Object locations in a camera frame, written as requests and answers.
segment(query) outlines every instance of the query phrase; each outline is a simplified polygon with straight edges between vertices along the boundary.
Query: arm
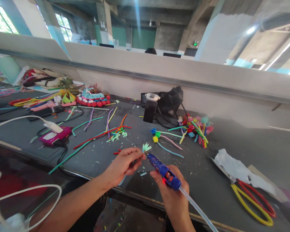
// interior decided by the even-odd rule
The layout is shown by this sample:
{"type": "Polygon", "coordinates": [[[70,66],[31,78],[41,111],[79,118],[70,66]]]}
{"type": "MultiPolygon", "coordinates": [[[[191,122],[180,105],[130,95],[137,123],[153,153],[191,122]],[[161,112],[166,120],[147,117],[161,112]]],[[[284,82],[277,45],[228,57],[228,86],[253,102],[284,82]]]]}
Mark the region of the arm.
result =
{"type": "MultiPolygon", "coordinates": [[[[132,175],[141,166],[145,155],[139,148],[122,150],[100,176],[63,196],[52,213],[31,231],[68,231],[79,217],[105,192],[117,186],[125,175],[132,175]]],[[[33,216],[30,226],[37,223],[52,207],[49,205],[33,216]]]]}
{"type": "MultiPolygon", "coordinates": [[[[167,166],[171,172],[181,181],[181,186],[189,194],[189,185],[185,181],[183,175],[176,166],[167,166]]],[[[195,232],[189,216],[189,202],[180,191],[173,191],[162,180],[162,176],[156,172],[151,171],[150,175],[155,179],[161,195],[165,211],[170,218],[171,224],[175,232],[195,232]]]]}

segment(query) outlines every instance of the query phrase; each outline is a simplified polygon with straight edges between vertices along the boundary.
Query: yellow pom pom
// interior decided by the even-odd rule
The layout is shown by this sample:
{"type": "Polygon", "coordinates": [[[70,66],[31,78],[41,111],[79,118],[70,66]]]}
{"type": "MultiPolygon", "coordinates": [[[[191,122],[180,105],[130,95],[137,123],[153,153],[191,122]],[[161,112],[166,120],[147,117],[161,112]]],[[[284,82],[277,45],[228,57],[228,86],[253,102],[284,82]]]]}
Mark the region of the yellow pom pom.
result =
{"type": "Polygon", "coordinates": [[[152,137],[152,140],[153,140],[154,142],[158,142],[158,137],[157,137],[157,136],[154,136],[154,137],[152,137]]]}

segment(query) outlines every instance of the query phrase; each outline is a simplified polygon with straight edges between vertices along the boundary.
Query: green wall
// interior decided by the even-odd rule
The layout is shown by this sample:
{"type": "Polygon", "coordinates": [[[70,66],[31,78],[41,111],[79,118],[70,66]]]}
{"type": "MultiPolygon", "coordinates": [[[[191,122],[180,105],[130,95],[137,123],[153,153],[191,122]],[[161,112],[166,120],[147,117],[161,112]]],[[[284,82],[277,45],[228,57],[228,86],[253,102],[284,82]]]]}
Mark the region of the green wall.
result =
{"type": "Polygon", "coordinates": [[[94,25],[94,31],[96,32],[97,45],[99,46],[99,44],[102,43],[99,25],[97,25],[97,24],[94,25]]]}
{"type": "Polygon", "coordinates": [[[137,27],[132,28],[132,47],[147,49],[155,44],[156,30],[141,28],[140,35],[137,27]]]}
{"type": "Polygon", "coordinates": [[[126,28],[112,27],[113,39],[119,40],[119,46],[126,46],[126,28]]]}

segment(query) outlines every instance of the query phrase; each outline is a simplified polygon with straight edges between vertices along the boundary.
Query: phone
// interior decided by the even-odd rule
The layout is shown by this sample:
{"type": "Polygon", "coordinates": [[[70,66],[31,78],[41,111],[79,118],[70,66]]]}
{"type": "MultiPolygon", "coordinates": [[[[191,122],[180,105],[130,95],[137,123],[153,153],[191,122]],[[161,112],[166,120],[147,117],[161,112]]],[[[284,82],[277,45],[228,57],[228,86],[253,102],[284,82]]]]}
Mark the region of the phone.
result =
{"type": "MultiPolygon", "coordinates": [[[[35,115],[35,116],[39,116],[41,118],[45,118],[45,117],[51,116],[54,113],[60,113],[62,111],[64,111],[64,108],[62,106],[55,106],[54,107],[54,112],[53,112],[53,110],[51,108],[46,108],[46,109],[43,109],[43,110],[40,110],[40,111],[32,112],[29,115],[35,115]]],[[[35,120],[38,120],[38,118],[30,117],[30,118],[28,118],[28,120],[29,121],[35,121],[35,120]]]]}
{"type": "Polygon", "coordinates": [[[152,123],[155,117],[156,108],[157,108],[156,101],[147,100],[145,104],[145,113],[143,121],[152,123]]]}

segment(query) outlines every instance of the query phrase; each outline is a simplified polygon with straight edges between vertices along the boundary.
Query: ceiling light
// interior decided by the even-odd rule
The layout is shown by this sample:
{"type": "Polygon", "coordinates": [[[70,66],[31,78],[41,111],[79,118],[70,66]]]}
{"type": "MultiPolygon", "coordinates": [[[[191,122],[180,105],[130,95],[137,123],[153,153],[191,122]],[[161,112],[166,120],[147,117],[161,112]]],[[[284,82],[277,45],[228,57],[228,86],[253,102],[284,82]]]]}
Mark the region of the ceiling light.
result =
{"type": "Polygon", "coordinates": [[[259,68],[259,70],[262,70],[262,69],[264,68],[264,66],[265,66],[265,64],[263,64],[263,65],[259,68]]]}
{"type": "Polygon", "coordinates": [[[251,27],[250,29],[248,29],[248,31],[246,32],[246,34],[251,34],[255,31],[256,27],[251,27]]]}

